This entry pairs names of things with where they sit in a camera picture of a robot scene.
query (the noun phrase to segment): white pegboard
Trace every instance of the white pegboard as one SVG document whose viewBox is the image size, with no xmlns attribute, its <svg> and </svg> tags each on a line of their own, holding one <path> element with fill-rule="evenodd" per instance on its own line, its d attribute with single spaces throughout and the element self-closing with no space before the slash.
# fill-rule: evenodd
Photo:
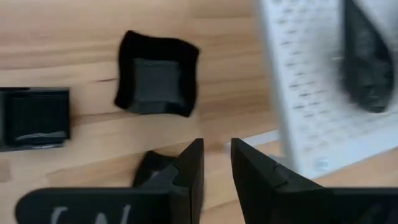
<svg viewBox="0 0 398 224">
<path fill-rule="evenodd" d="M 398 146 L 398 93 L 371 114 L 340 89 L 344 0 L 260 0 L 266 52 L 289 167 L 314 179 Z M 398 47 L 398 1 L 357 1 Z"/>
</svg>

